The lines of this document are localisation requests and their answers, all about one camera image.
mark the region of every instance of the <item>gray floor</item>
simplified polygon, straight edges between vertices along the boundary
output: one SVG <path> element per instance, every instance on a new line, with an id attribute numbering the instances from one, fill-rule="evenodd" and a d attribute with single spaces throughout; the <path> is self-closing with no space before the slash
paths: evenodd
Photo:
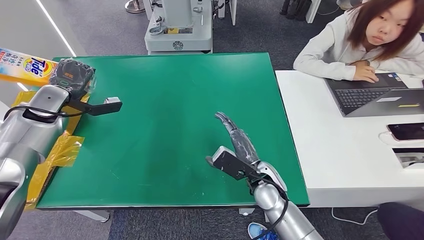
<path id="1" fill-rule="evenodd" d="M 362 222 L 374 209 L 341 208 L 334 214 Z M 388 240 L 375 213 L 360 226 L 333 219 L 330 208 L 303 208 L 302 212 L 325 240 Z M 265 224 L 264 212 L 242 216 L 237 209 L 119 210 L 114 213 L 108 240 L 247 240 L 251 222 Z"/>
<path id="2" fill-rule="evenodd" d="M 146 15 L 126 13 L 126 0 L 60 2 L 63 14 L 89 55 L 147 53 Z M 317 16 L 313 24 L 307 24 L 279 15 L 276 10 L 281 4 L 281 0 L 239 0 L 236 26 L 232 26 L 228 12 L 226 19 L 213 22 L 214 51 L 269 52 L 275 70 L 291 70 L 308 40 L 342 13 Z M 335 0 L 323 0 L 319 11 L 331 12 L 336 7 Z M 362 221 L 369 211 L 344 208 L 336 214 Z M 303 212 L 328 240 L 386 240 L 375 216 L 365 226 L 357 226 L 332 219 L 328 208 Z M 110 221 L 101 223 L 72 211 L 30 211 L 23 214 L 9 240 L 107 240 L 108 236 L 109 240 L 246 239 L 246 227 L 251 221 L 263 222 L 263 214 L 257 210 L 242 217 L 236 209 L 118 210 Z"/>

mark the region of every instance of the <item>blue shoe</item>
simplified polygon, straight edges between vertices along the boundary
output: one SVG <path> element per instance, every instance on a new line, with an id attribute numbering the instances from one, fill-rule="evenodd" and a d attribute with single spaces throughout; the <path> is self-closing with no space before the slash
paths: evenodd
<path id="1" fill-rule="evenodd" d="M 266 230 L 267 228 L 264 225 L 256 222 L 252 222 L 247 227 L 247 232 L 249 233 L 249 237 L 251 239 L 256 238 Z M 260 240 L 279 240 L 279 238 L 275 232 L 270 231 L 265 236 L 261 237 Z"/>

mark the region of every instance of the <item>green mat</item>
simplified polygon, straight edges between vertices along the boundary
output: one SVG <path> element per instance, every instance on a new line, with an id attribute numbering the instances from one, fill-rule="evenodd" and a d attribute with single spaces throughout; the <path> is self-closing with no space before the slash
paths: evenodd
<path id="1" fill-rule="evenodd" d="M 233 149 L 217 111 L 279 171 L 289 198 L 309 204 L 267 53 L 77 59 L 96 68 L 89 102 L 119 97 L 123 106 L 81 118 L 74 133 L 85 137 L 80 153 L 57 170 L 38 208 L 254 204 L 244 180 L 205 161 L 221 145 Z"/>

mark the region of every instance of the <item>white sticker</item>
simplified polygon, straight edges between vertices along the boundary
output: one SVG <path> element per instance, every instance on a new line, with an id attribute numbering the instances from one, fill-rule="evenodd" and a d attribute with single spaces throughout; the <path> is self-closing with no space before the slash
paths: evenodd
<path id="1" fill-rule="evenodd" d="M 394 101 L 397 101 L 397 100 L 399 100 L 399 99 L 401 99 L 401 98 L 402 98 L 401 96 L 396 96 L 396 97 L 383 97 L 383 98 L 379 99 L 379 100 L 377 101 L 377 103 L 383 103 L 383 102 L 394 102 Z"/>

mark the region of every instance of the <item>detergent box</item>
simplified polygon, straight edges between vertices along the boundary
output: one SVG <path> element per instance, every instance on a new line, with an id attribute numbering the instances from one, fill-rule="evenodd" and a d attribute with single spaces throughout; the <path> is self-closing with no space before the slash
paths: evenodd
<path id="1" fill-rule="evenodd" d="M 49 84 L 55 61 L 0 48 L 0 80 L 31 86 Z"/>

